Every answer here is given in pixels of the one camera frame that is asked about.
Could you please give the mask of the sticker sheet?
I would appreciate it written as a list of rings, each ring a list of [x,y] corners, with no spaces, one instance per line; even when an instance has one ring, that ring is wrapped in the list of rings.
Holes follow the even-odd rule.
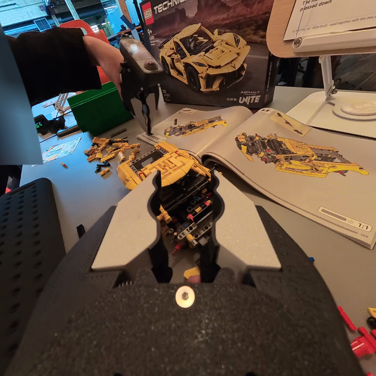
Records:
[[[42,163],[44,164],[72,154],[81,139],[81,137],[77,137],[70,141],[46,148],[42,153]]]

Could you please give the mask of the black electronic device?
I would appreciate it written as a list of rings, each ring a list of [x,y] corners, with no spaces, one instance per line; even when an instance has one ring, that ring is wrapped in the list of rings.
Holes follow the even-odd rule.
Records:
[[[48,120],[44,115],[38,115],[34,117],[36,131],[40,135],[46,135],[47,133],[57,134],[60,130],[65,128],[64,116]]]

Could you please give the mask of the yellow brick car model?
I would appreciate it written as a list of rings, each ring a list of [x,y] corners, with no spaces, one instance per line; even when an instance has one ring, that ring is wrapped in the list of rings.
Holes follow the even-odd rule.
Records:
[[[129,191],[155,171],[161,174],[157,219],[162,233],[174,245],[172,255],[203,247],[211,238],[213,222],[211,170],[186,150],[165,141],[117,167],[117,174]]]

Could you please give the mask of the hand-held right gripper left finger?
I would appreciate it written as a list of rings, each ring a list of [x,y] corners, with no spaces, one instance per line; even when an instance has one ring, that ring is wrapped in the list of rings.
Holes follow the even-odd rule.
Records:
[[[147,268],[158,283],[171,281],[173,271],[157,219],[161,188],[161,172],[155,171],[118,202],[92,263],[93,271],[123,271],[135,280],[137,272]]]

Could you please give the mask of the printed instruction sheet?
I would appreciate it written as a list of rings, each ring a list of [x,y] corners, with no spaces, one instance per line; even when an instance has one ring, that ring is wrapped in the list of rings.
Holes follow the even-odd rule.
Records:
[[[375,0],[297,0],[284,40],[296,37],[375,28]]]

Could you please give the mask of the toy car set box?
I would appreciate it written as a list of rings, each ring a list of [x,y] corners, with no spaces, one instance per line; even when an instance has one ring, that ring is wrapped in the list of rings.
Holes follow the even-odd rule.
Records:
[[[279,58],[266,44],[272,0],[151,0],[140,4],[167,103],[267,106]]]

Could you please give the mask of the person's left forearm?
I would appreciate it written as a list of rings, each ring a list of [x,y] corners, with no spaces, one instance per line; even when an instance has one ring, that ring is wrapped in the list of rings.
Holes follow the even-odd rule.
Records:
[[[30,106],[67,92],[101,89],[80,28],[6,35]]]

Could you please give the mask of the yellow curved brick piece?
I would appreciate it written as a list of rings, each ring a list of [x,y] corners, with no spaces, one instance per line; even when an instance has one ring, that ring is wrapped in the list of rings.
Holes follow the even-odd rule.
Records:
[[[188,269],[183,274],[184,278],[187,280],[187,283],[189,284],[200,284],[201,283],[201,277],[200,277],[200,268],[194,267],[191,269]]]

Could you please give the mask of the grey desk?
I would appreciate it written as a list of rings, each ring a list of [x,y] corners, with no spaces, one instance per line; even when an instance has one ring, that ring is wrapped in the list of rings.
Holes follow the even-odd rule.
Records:
[[[280,271],[223,268],[213,283],[189,284],[173,267],[158,283],[91,265],[118,202],[129,191],[100,177],[82,153],[25,166],[21,182],[52,182],[67,251],[27,324],[9,375],[375,375],[375,354],[358,359],[337,306],[356,327],[375,308],[375,250],[268,199],[235,173],[223,177],[256,206]],[[76,227],[86,233],[79,239]]]

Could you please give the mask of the white document stand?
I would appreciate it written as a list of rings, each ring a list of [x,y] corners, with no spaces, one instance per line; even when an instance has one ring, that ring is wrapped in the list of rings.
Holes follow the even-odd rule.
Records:
[[[376,138],[375,93],[337,91],[332,78],[331,56],[375,53],[375,28],[330,32],[284,40],[295,1],[274,1],[268,27],[267,47],[280,58],[318,56],[323,91],[316,92],[288,112],[315,128]]]

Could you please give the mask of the green storage bin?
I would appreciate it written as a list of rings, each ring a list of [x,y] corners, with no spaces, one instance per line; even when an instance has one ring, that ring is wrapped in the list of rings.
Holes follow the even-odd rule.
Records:
[[[112,82],[102,85],[100,90],[88,90],[68,98],[74,118],[83,133],[98,136],[131,119],[120,94]]]

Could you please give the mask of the instruction booklet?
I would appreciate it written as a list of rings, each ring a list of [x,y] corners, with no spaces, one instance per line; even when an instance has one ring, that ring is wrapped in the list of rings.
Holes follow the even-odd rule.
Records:
[[[264,108],[183,108],[153,125],[145,143],[166,141],[215,159],[276,203],[373,249],[375,141],[333,134]]]

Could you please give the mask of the wooden frame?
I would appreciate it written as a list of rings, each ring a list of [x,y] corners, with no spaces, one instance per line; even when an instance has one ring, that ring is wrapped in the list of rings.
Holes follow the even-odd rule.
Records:
[[[76,94],[77,94],[76,92],[60,94],[56,98],[45,101],[42,107],[47,108],[49,106],[53,106],[54,111],[56,112],[56,115],[53,115],[54,117],[66,115],[68,112],[71,111],[70,105],[68,103],[68,99],[70,97],[75,96]]]

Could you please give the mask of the pile of yellow brick pieces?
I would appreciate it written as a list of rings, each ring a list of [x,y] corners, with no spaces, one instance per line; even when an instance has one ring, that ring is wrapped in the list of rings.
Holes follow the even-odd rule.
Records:
[[[89,148],[83,151],[87,162],[96,163],[94,173],[104,176],[111,168],[111,161],[118,159],[119,164],[134,161],[139,153],[140,143],[129,143],[128,138],[94,137]]]

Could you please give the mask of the pile of small coloured pins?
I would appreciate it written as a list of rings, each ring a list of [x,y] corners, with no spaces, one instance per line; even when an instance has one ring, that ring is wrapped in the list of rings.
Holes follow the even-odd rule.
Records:
[[[370,330],[365,327],[356,327],[350,317],[341,306],[337,309],[350,331],[357,331],[360,336],[356,337],[350,344],[354,355],[360,359],[364,356],[375,354],[376,352],[376,308],[368,308],[369,317],[367,318],[367,325]]]

